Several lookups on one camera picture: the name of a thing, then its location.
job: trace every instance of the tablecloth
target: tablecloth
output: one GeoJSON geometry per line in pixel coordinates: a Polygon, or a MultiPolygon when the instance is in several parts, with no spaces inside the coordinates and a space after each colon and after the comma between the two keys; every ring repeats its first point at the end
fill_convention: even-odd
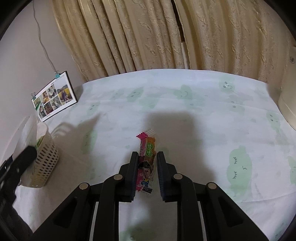
{"type": "MultiPolygon", "coordinates": [[[[46,121],[60,160],[45,187],[18,187],[14,207],[36,230],[81,182],[103,182],[139,151],[152,128],[156,149],[192,181],[217,183],[277,240],[296,213],[296,131],[268,85],[232,74],[145,70],[83,84],[78,103],[46,121]]],[[[176,240],[176,203],[150,196],[120,203],[119,237],[176,240]]]]}

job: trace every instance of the curtain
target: curtain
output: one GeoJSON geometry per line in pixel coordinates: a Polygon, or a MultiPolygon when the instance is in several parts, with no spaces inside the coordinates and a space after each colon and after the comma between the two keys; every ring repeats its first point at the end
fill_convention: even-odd
{"type": "Polygon", "coordinates": [[[175,0],[191,69],[227,72],[280,87],[295,40],[263,0],[175,0]]]}
{"type": "Polygon", "coordinates": [[[86,81],[184,68],[170,0],[52,0],[57,26],[86,81]]]}

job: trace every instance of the wrapped candy bar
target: wrapped candy bar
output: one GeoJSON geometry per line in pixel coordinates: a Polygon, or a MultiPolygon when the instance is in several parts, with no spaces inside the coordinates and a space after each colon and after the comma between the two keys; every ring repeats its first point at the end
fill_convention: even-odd
{"type": "Polygon", "coordinates": [[[150,194],[152,193],[155,173],[155,132],[152,129],[148,129],[137,135],[137,137],[141,140],[141,143],[136,190],[150,194]]]}

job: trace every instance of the beige curtain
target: beige curtain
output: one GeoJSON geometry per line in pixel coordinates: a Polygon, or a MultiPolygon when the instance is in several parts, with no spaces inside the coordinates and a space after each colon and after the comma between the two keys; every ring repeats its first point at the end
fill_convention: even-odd
{"type": "Polygon", "coordinates": [[[191,69],[238,74],[280,87],[295,43],[263,0],[175,0],[191,69]]]}
{"type": "Polygon", "coordinates": [[[86,81],[143,69],[184,68],[170,0],[52,0],[86,81]]]}

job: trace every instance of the framed photo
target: framed photo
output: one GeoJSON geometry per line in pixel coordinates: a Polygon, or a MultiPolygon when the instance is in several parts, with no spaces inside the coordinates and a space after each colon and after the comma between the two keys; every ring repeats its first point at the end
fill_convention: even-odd
{"type": "Polygon", "coordinates": [[[77,103],[67,72],[61,73],[59,78],[45,86],[32,102],[35,108],[40,103],[39,118],[41,121],[77,103]]]}

